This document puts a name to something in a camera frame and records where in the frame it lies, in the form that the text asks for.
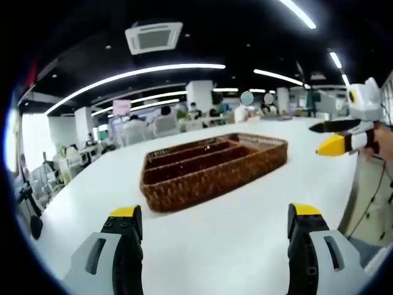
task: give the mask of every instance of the pink sign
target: pink sign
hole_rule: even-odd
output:
[[[126,116],[129,115],[131,109],[131,100],[114,100],[113,115]]]

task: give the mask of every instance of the woven tray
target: woven tray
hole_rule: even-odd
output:
[[[140,188],[150,208],[174,211],[218,197],[284,165],[284,140],[231,133],[151,152]]]

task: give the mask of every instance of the desk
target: desk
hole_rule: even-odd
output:
[[[82,171],[42,215],[41,238],[31,243],[58,278],[71,254],[100,231],[117,207],[140,204],[148,295],[283,295],[289,285],[287,210],[307,203],[338,227],[352,189],[357,156],[315,154],[329,134],[312,133],[312,118],[230,124],[145,141],[104,154]],[[139,190],[144,156],[175,144],[230,132],[289,142],[287,163],[235,191],[172,214],[151,212]]]

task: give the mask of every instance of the ceiling light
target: ceiling light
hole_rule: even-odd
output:
[[[338,69],[342,69],[343,65],[340,63],[340,60],[338,59],[338,56],[335,52],[331,52],[330,53],[330,57],[332,57],[332,60],[334,61],[334,63],[336,64],[336,67]]]
[[[215,88],[213,89],[214,92],[237,92],[239,91],[238,88]]]
[[[288,7],[290,10],[292,10],[293,13],[295,13],[303,22],[310,28],[310,29],[315,29],[317,26],[315,23],[307,16],[307,14],[304,13],[295,3],[293,3],[291,0],[278,0],[281,3],[283,3],[286,7]]]
[[[225,65],[216,65],[212,63],[182,63],[179,65],[166,65],[166,66],[153,66],[151,68],[144,68],[144,69],[137,69],[135,71],[130,71],[126,72],[123,74],[119,74],[116,76],[112,76],[103,80],[100,80],[98,82],[95,82],[93,84],[90,84],[82,89],[79,89],[78,91],[68,95],[66,98],[63,98],[61,101],[50,107],[46,112],[44,113],[45,115],[49,115],[51,112],[56,110],[59,106],[62,104],[65,104],[67,101],[73,99],[75,96],[78,96],[90,89],[93,89],[95,87],[104,85],[109,82],[113,82],[119,79],[131,77],[131,76],[137,76],[140,74],[146,74],[146,73],[152,73],[152,72],[157,72],[157,71],[167,71],[171,69],[225,69]]]
[[[250,92],[255,92],[255,93],[265,93],[265,89],[250,89]]]
[[[130,111],[137,111],[138,109],[151,108],[152,106],[161,106],[163,104],[178,103],[178,102],[180,102],[180,99],[178,98],[175,98],[174,100],[158,101],[156,103],[145,104],[144,106],[136,106],[135,108],[131,108]]]
[[[289,77],[286,77],[283,75],[279,75],[279,74],[275,74],[275,73],[271,73],[271,72],[267,72],[267,71],[262,71],[261,69],[255,69],[254,73],[260,74],[260,75],[265,75],[265,76],[270,76],[270,77],[281,79],[281,80],[285,80],[285,81],[288,81],[288,82],[291,82],[291,83],[294,83],[294,84],[297,84],[300,86],[303,85],[303,83],[298,80],[295,80],[295,79],[292,79],[292,78],[289,78]]]
[[[146,100],[153,100],[155,98],[161,98],[161,97],[168,97],[168,96],[174,96],[174,95],[184,95],[187,94],[187,91],[175,91],[175,92],[168,92],[168,93],[162,93],[162,94],[156,94],[156,95],[152,95],[152,96],[147,96],[147,97],[142,97],[142,98],[137,98],[136,100],[131,100],[131,103],[140,103],[141,101],[146,101]],[[93,112],[91,114],[92,117],[95,117],[97,115],[100,115],[104,112],[109,112],[113,110],[113,106],[110,106],[106,109],[100,109],[97,112]]]
[[[345,83],[345,86],[348,87],[348,86],[349,86],[348,77],[347,77],[345,74],[343,74],[342,77],[343,77],[343,81],[344,81],[344,83]]]

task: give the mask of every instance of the ceiling air conditioner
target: ceiling air conditioner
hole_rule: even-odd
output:
[[[175,49],[183,24],[180,22],[135,23],[125,30],[132,55]]]

